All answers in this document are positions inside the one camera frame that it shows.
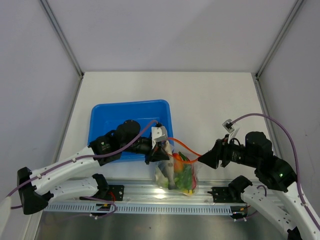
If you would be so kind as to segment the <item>yellow orange mango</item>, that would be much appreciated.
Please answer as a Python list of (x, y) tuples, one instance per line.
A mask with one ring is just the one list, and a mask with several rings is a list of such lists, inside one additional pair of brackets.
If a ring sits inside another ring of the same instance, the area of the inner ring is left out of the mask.
[(182, 193), (186, 196), (192, 196), (195, 194), (195, 189), (185, 189), (182, 191)]

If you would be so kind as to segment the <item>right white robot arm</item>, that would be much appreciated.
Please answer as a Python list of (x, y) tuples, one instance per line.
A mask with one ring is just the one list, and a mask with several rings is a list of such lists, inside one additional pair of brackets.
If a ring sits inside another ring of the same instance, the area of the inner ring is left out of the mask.
[(213, 148), (198, 158), (213, 169), (230, 162), (254, 168), (254, 174), (265, 188), (274, 192), (285, 209), (267, 199), (243, 175), (227, 187), (213, 187), (215, 203), (246, 203), (272, 223), (288, 240), (318, 240), (320, 218), (309, 205), (298, 186), (296, 172), (285, 160), (274, 155), (272, 143), (263, 132), (246, 134), (245, 144), (235, 144), (229, 135), (217, 139)]

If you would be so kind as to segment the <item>small green chili pepper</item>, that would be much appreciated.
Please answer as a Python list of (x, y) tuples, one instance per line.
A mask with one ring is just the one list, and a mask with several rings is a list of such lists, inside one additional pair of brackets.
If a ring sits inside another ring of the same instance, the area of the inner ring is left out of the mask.
[(178, 152), (179, 156), (181, 157), (181, 159), (184, 161), (184, 162), (189, 162), (189, 158), (186, 157), (181, 151)]

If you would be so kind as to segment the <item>clear zip top bag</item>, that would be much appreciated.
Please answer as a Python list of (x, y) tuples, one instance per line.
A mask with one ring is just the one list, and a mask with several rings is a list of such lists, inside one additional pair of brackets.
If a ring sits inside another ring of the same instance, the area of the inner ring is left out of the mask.
[(177, 138), (162, 142), (168, 160), (155, 164), (155, 184), (171, 192), (193, 196), (198, 191), (198, 158), (201, 156)]

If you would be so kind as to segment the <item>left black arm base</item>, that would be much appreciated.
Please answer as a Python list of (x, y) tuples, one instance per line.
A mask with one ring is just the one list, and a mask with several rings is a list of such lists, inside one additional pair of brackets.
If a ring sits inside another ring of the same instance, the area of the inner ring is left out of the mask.
[(107, 197), (111, 201), (123, 201), (124, 198), (124, 192), (125, 192), (125, 186), (124, 185), (110, 185), (109, 191), (107, 192)]

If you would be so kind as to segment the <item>red orange mango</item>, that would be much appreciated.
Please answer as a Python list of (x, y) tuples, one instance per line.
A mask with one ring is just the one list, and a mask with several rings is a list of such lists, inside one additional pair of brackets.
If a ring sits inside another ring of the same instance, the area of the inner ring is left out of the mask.
[(174, 159), (174, 172), (175, 173), (181, 173), (184, 170), (184, 164), (183, 164), (183, 159), (178, 153), (173, 153), (172, 154), (173, 159)]

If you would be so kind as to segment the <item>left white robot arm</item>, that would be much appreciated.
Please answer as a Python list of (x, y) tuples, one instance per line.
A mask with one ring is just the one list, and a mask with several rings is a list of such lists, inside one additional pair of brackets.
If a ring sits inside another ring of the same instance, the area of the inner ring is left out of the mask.
[[(146, 164), (167, 161), (166, 140), (167, 129), (156, 120), (141, 128), (137, 121), (129, 119), (61, 162), (36, 170), (28, 167), (19, 169), (17, 191), (23, 213), (32, 215), (44, 210), (52, 202), (73, 198), (105, 199), (110, 186), (104, 175), (95, 170), (119, 160), (125, 152), (143, 155)], [(94, 172), (92, 176), (73, 179), (88, 170)]]

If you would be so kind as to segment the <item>red chili pepper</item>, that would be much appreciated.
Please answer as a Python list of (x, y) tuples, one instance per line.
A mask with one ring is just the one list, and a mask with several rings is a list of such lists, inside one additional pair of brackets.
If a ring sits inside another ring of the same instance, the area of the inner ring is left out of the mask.
[(191, 168), (191, 179), (192, 179), (192, 184), (191, 184), (191, 189), (194, 190), (197, 187), (197, 173), (194, 167)]

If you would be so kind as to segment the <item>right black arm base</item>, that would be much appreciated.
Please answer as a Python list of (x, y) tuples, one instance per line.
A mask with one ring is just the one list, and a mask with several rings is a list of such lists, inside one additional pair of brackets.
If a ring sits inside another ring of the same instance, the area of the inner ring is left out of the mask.
[(244, 203), (244, 201), (241, 199), (241, 193), (230, 187), (212, 187), (207, 193), (212, 196), (214, 203)]

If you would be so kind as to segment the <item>dark green cucumber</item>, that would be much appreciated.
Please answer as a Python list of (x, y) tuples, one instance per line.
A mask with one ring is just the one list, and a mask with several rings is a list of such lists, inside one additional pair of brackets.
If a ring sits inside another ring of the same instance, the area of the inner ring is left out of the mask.
[(174, 174), (175, 184), (180, 190), (191, 190), (192, 189), (192, 166), (185, 164), (183, 172)]

